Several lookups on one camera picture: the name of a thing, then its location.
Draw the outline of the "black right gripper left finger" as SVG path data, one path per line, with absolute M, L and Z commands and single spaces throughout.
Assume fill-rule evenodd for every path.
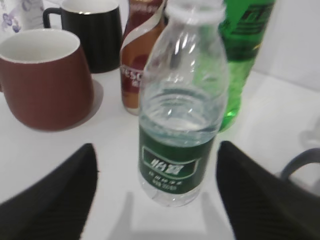
M 98 184 L 93 144 L 0 205 L 2 240 L 79 240 Z

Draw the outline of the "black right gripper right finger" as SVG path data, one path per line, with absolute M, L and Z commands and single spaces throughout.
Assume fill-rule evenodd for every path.
M 235 239 L 320 238 L 320 197 L 271 174 L 230 141 L 220 143 L 215 175 Z

